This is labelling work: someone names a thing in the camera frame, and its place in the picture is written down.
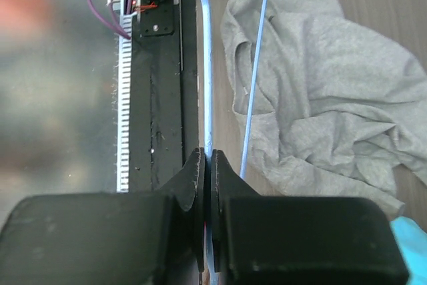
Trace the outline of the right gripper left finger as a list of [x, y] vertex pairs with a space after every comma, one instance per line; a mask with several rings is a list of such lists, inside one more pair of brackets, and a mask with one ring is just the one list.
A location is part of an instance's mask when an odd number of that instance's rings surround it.
[[199, 284], [205, 154], [152, 192], [22, 199], [1, 229], [2, 284]]

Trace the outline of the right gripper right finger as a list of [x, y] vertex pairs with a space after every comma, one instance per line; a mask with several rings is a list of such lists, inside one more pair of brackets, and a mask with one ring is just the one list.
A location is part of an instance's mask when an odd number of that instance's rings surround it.
[[222, 284], [405, 284], [385, 213], [353, 197], [262, 196], [211, 159], [214, 270]]

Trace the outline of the grey t shirt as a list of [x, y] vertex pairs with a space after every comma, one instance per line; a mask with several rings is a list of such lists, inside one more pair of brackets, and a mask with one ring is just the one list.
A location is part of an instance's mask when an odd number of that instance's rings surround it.
[[426, 180], [426, 73], [338, 0], [229, 0], [221, 24], [248, 160], [285, 195], [358, 196], [400, 215], [393, 169]]

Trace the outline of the light blue wire hanger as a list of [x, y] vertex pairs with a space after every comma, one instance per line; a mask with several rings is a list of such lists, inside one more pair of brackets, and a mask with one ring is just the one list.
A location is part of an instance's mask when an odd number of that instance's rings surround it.
[[[200, 0], [203, 21], [203, 137], [204, 151], [207, 160], [207, 168], [211, 169], [213, 155], [213, 69], [212, 69], [212, 34], [211, 34], [211, 10], [209, 0]], [[262, 0], [260, 11], [260, 22], [258, 25], [258, 34], [256, 39], [256, 50], [252, 67], [252, 80], [248, 101], [248, 113], [246, 116], [245, 135], [242, 148], [242, 157], [240, 165], [240, 178], [246, 176], [246, 165], [248, 158], [248, 149], [250, 145], [250, 133], [252, 126], [252, 114], [254, 105], [254, 96], [256, 90], [256, 78], [258, 74], [258, 65], [260, 60], [260, 51], [262, 48], [262, 35], [264, 30], [264, 17], [266, 14], [267, 0]]]

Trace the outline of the turquoise shirt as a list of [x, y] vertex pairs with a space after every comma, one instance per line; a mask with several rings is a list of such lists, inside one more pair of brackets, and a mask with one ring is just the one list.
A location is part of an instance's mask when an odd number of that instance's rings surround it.
[[410, 273], [408, 284], [426, 285], [426, 232], [404, 216], [392, 220], [390, 226]]

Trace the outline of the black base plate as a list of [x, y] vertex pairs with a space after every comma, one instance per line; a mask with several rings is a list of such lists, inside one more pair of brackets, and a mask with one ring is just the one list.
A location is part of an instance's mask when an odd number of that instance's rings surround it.
[[164, 185], [199, 145], [196, 29], [196, 0], [141, 0], [132, 20], [132, 192]]

